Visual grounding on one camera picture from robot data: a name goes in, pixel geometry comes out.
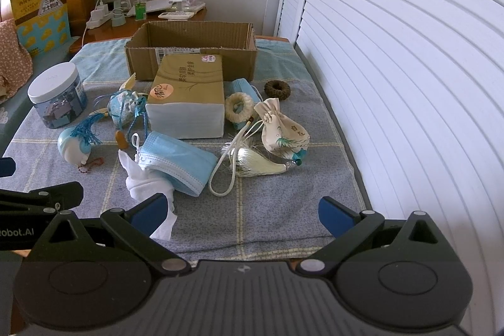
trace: white calculator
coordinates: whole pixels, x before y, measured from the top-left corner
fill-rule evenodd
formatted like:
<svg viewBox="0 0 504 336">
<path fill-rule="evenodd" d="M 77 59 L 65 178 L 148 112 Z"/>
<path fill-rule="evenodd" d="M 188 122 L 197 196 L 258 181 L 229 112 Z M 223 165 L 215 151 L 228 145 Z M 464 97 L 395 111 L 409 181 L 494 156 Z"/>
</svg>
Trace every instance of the white calculator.
<svg viewBox="0 0 504 336">
<path fill-rule="evenodd" d="M 164 12 L 161 13 L 158 17 L 167 20 L 188 20 L 191 19 L 193 16 L 194 12 L 176 11 L 176 12 Z"/>
</svg>

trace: barcode label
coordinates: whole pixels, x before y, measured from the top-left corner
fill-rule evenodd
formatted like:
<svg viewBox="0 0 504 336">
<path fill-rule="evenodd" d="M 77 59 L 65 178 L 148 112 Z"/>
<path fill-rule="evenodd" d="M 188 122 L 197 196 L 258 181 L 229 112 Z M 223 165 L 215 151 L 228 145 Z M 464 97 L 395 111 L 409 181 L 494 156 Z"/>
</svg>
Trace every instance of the barcode label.
<svg viewBox="0 0 504 336">
<path fill-rule="evenodd" d="M 165 55 L 175 55 L 182 53 L 199 53 L 199 48 L 155 48 L 156 49 L 156 60 L 158 66 L 161 65 L 161 60 Z"/>
</svg>

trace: screw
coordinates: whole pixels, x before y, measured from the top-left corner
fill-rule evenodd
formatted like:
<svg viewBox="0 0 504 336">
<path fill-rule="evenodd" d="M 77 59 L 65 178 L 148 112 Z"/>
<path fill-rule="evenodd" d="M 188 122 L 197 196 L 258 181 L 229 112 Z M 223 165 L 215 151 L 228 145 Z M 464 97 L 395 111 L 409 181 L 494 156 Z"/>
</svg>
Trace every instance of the screw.
<svg viewBox="0 0 504 336">
<path fill-rule="evenodd" d="M 163 262 L 161 262 L 161 267 L 165 271 L 182 271 L 186 266 L 186 261 L 179 258 L 165 259 Z"/>
<path fill-rule="evenodd" d="M 305 259 L 301 261 L 300 266 L 306 272 L 320 272 L 326 267 L 326 264 L 318 259 Z"/>
</svg>

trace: transparent jar with wrapped contents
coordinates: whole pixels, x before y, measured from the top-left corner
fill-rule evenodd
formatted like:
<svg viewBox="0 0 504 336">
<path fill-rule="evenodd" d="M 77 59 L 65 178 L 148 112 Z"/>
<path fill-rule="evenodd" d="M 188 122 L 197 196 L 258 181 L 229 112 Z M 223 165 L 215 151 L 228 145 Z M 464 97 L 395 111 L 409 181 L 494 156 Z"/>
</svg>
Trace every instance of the transparent jar with wrapped contents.
<svg viewBox="0 0 504 336">
<path fill-rule="evenodd" d="M 48 128 L 73 122 L 88 99 L 79 72 L 71 62 L 60 63 L 38 75 L 28 88 L 28 97 Z"/>
</svg>

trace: crumpled white tissue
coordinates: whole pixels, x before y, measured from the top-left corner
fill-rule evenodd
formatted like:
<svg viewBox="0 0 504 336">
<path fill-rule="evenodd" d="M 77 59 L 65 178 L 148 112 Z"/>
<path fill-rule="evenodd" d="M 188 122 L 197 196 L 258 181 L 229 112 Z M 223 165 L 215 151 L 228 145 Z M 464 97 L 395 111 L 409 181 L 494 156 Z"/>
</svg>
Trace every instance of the crumpled white tissue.
<svg viewBox="0 0 504 336">
<path fill-rule="evenodd" d="M 132 160 L 127 153 L 119 150 L 119 161 L 128 173 L 126 178 L 126 188 L 129 190 L 131 198 L 138 203 L 152 197 L 157 193 L 162 193 L 168 200 L 168 215 L 164 222 L 155 230 L 151 238 L 168 241 L 171 238 L 171 230 L 177 220 L 173 213 L 173 185 L 162 172 L 156 170 L 142 170 L 142 168 Z"/>
</svg>

